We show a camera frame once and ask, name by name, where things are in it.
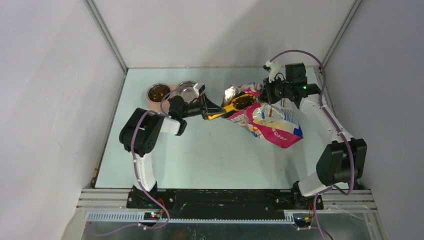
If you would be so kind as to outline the yellow plastic scoop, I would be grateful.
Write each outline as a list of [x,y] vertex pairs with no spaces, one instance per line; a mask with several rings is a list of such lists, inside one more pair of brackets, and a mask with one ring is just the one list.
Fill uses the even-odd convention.
[[233,104],[232,104],[232,101],[231,101],[231,103],[228,105],[228,106],[225,106],[224,108],[225,108],[225,110],[226,110],[226,113],[225,114],[222,114],[221,116],[218,116],[218,115],[213,115],[213,116],[209,116],[208,118],[208,120],[214,120],[214,119],[217,119],[217,118],[225,118],[225,117],[229,117],[229,116],[231,116],[232,114],[234,114],[235,112],[239,112],[239,111],[241,111],[241,110],[236,110],[234,107],[233,107]]

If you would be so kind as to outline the colourful cat food bag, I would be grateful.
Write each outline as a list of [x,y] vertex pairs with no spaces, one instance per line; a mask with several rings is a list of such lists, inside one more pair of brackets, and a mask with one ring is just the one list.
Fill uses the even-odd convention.
[[248,107],[228,112],[222,118],[239,125],[254,137],[284,149],[304,137],[292,103],[287,98],[273,104],[256,99]]

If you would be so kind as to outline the pink double pet bowl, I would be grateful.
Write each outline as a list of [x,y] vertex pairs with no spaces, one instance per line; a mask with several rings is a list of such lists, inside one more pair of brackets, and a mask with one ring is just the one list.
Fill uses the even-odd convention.
[[194,90],[194,86],[197,83],[193,80],[185,80],[178,84],[155,83],[148,88],[146,100],[150,106],[158,108],[163,97],[171,92],[168,98],[180,96],[185,102],[191,102],[198,97],[198,94]]

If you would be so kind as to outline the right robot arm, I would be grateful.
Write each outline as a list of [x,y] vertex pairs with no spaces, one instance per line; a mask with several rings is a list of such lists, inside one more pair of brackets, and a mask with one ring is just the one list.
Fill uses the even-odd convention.
[[263,80],[259,99],[268,104],[279,100],[290,100],[313,124],[322,144],[325,146],[316,163],[315,172],[298,181],[298,188],[291,194],[291,204],[304,209],[311,202],[311,196],[323,194],[339,183],[347,183],[346,195],[352,193],[354,185],[363,176],[367,144],[364,139],[354,138],[337,120],[329,109],[323,89],[315,83],[308,83],[303,63],[285,66],[276,61],[267,61],[263,68],[268,77]]

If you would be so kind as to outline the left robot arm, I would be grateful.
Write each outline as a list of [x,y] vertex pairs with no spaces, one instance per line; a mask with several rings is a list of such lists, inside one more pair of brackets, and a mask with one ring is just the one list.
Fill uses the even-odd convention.
[[137,108],[119,134],[119,142],[131,154],[136,183],[141,190],[138,201],[145,208],[153,208],[158,202],[158,194],[152,191],[157,186],[153,173],[151,152],[160,134],[181,136],[187,127],[186,118],[202,116],[208,120],[214,115],[222,115],[226,110],[209,100],[205,94],[193,102],[186,102],[176,95],[169,100],[168,113]]

